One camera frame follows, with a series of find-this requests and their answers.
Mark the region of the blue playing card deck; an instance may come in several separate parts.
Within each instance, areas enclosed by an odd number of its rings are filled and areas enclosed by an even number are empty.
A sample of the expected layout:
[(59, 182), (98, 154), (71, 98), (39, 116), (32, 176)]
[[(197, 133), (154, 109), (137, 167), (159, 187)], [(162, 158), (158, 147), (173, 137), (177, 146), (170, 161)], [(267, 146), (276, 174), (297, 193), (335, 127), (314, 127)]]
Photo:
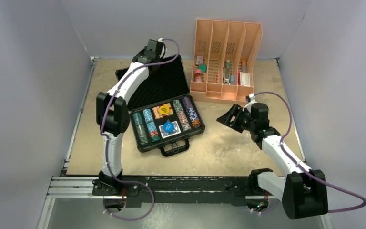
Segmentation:
[(167, 132), (165, 132), (163, 130), (163, 125), (160, 125), (159, 126), (159, 130), (160, 130), (160, 133), (161, 133), (161, 137), (163, 139), (168, 138), (168, 137), (171, 137), (171, 136), (174, 136), (174, 135), (178, 135), (178, 134), (181, 133), (181, 130), (179, 128), (179, 125), (178, 125), (177, 121), (173, 121), (172, 123), (174, 124), (174, 130), (172, 132), (170, 132), (170, 133), (167, 133)]

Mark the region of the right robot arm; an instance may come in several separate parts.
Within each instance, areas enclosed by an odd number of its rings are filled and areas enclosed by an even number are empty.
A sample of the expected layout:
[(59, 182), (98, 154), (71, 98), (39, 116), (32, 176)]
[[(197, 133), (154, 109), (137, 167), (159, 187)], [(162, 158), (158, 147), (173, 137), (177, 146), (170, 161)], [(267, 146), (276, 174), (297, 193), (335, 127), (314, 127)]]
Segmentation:
[(269, 108), (253, 103), (249, 108), (234, 104), (217, 122), (239, 133), (249, 131), (251, 139), (278, 165), (284, 177), (271, 169), (253, 170), (248, 187), (254, 194), (267, 191), (281, 203), (290, 219), (300, 219), (328, 213), (327, 189), (307, 175), (325, 180), (321, 170), (312, 170), (281, 142), (280, 133), (270, 126)]

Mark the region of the dark green 50 chip stack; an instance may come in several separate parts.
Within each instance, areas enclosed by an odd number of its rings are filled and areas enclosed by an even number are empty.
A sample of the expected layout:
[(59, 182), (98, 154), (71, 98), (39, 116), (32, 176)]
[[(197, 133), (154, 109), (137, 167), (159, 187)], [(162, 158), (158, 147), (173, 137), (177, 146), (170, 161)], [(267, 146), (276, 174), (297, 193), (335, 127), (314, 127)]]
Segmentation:
[(136, 126), (144, 125), (144, 121), (142, 119), (142, 115), (139, 112), (133, 114), (133, 120)]

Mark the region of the blue round button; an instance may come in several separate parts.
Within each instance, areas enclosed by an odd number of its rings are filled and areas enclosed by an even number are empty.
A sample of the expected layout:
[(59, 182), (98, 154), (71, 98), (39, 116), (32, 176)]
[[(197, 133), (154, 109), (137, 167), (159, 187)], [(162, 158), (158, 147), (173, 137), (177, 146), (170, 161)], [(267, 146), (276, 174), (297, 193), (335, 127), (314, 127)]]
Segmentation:
[(163, 125), (163, 130), (167, 133), (170, 133), (174, 130), (174, 124), (172, 122), (166, 122)]

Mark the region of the yellow round button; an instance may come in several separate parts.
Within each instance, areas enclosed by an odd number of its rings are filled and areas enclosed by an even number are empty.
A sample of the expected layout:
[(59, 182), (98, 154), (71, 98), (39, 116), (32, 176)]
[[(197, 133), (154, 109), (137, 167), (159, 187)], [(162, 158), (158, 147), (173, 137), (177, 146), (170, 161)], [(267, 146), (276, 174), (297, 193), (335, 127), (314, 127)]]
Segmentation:
[(170, 108), (167, 105), (162, 105), (158, 108), (158, 111), (161, 116), (168, 116)]

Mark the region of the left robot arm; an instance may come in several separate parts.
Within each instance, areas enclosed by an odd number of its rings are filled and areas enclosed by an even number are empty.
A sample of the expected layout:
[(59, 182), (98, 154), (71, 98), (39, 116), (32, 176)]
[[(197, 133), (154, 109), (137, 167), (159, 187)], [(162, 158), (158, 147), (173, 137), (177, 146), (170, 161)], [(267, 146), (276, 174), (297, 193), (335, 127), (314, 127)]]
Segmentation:
[(97, 186), (103, 185), (111, 195), (121, 193), (122, 139), (130, 124), (128, 102), (138, 87), (162, 64), (167, 48), (165, 39), (150, 39), (148, 44), (133, 57), (124, 76), (108, 92), (96, 97), (96, 121), (103, 137), (103, 165)]

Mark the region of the red playing card deck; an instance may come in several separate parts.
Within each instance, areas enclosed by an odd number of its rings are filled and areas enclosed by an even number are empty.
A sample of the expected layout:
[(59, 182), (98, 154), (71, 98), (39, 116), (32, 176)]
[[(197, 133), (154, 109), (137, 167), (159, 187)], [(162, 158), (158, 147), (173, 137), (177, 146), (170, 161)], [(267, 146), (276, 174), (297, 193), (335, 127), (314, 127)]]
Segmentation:
[(155, 119), (162, 119), (174, 114), (172, 105), (170, 103), (158, 105), (152, 108)]

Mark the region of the black poker case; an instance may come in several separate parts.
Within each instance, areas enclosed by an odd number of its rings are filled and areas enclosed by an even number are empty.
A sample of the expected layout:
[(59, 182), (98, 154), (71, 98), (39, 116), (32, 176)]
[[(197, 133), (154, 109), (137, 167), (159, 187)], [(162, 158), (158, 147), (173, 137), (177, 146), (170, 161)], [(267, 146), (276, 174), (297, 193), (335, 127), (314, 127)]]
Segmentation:
[(202, 134), (205, 124), (189, 95), (181, 57), (166, 60), (138, 87), (128, 109), (138, 150), (159, 149), (169, 157), (187, 151), (190, 137)]

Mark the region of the white blue 10 chip stack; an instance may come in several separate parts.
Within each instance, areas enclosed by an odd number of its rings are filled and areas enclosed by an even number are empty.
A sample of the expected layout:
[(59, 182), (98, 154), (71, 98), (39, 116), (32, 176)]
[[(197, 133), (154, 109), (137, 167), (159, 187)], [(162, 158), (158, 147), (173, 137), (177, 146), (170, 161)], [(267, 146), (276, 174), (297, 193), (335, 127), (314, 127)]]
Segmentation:
[(154, 122), (153, 114), (150, 109), (144, 109), (142, 113), (146, 124)]

